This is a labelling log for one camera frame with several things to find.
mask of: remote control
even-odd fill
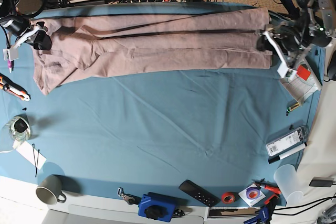
[[[199,202],[202,202],[207,207],[216,206],[221,200],[216,196],[212,195],[208,191],[204,190],[202,187],[196,185],[190,180],[186,180],[183,182],[179,189],[189,196],[197,199]]]

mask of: plastic cup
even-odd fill
[[[288,204],[295,205],[302,201],[303,192],[294,166],[279,167],[274,173],[274,180]]]

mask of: blue device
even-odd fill
[[[175,200],[170,197],[148,193],[142,195],[138,215],[149,219],[170,222],[176,208]]]

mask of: marker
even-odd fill
[[[288,157],[288,156],[290,156],[290,155],[293,155],[293,154],[296,153],[296,152],[299,152],[300,150],[303,150],[303,149],[306,148],[306,147],[307,147],[307,143],[300,144],[299,146],[296,146],[295,148],[290,149],[289,151],[287,151],[287,152],[285,152],[285,153],[282,153],[282,154],[280,154],[279,156],[276,156],[276,157],[273,157],[273,158],[269,159],[269,160],[268,160],[268,163],[269,163],[269,164],[272,164],[272,163],[274,163],[274,162],[276,162],[276,161],[279,161],[279,160],[281,160],[281,159],[284,159],[284,158],[286,158],[286,157]]]
[[[13,68],[12,62],[8,60],[8,69],[10,73],[12,72],[12,68]]]

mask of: blue clamp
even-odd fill
[[[261,208],[259,214],[254,217],[253,219],[249,219],[244,221],[244,224],[252,224],[252,223],[259,223],[258,221],[265,222],[268,220],[268,209],[266,207]]]

